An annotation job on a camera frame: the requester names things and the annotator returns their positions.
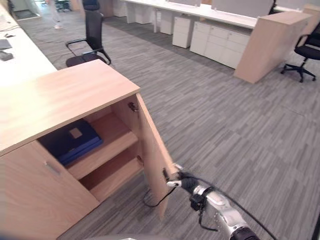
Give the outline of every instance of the door hinge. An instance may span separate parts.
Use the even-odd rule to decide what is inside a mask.
[[[133,102],[129,102],[128,107],[132,110],[132,112],[139,112],[138,108]]]
[[[136,159],[138,159],[138,162],[142,164],[142,166],[144,166],[144,161],[142,160],[142,158],[138,155],[136,156]]]

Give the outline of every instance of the gray carpet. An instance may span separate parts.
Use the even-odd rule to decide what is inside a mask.
[[[72,54],[64,42],[84,37],[78,12],[20,22],[57,69]],[[217,184],[250,210],[280,240],[309,240],[320,211],[320,79],[312,82],[275,69],[257,84],[233,77],[234,70],[188,49],[150,24],[103,23],[103,45],[113,67],[141,87],[152,118],[175,162]],[[89,48],[76,47],[78,53]],[[292,53],[288,62],[300,64]],[[320,62],[306,68],[320,77]],[[160,221],[142,203],[143,175],[123,186],[59,239],[115,233],[148,233],[176,240],[219,240],[199,227],[188,195],[170,197]],[[204,222],[211,227],[206,216]],[[262,240],[270,237],[248,216]]]

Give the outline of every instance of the wooden shelf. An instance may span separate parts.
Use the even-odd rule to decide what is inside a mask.
[[[90,124],[103,139],[103,143],[66,167],[78,180],[138,141],[136,135],[114,113],[109,113]]]
[[[142,169],[143,166],[138,159],[125,150],[82,178],[80,182],[102,202]]]

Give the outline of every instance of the blue folder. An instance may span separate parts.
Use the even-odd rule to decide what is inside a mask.
[[[64,166],[103,143],[96,131],[83,119],[38,140]]]

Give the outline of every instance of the person's leg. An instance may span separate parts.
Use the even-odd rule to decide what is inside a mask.
[[[54,21],[54,24],[55,24],[54,28],[60,29],[62,27],[61,19],[60,19],[59,13],[57,12],[56,4],[55,4],[54,0],[51,0],[49,7],[50,7],[52,20]]]

